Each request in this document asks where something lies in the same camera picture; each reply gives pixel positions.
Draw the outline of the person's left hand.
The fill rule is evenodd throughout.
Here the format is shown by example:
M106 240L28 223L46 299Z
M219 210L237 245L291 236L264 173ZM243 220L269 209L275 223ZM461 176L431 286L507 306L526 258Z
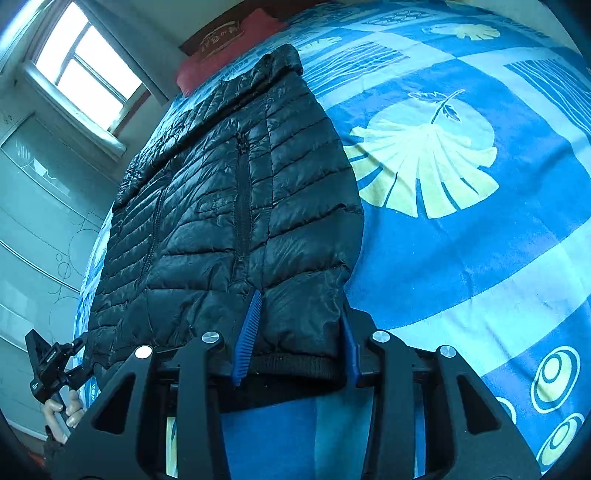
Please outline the person's left hand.
M69 430L77 427L85 414L85 409L78 391L70 389L65 404L48 399L42 407L42 412L50 436L58 443L65 444L70 435Z

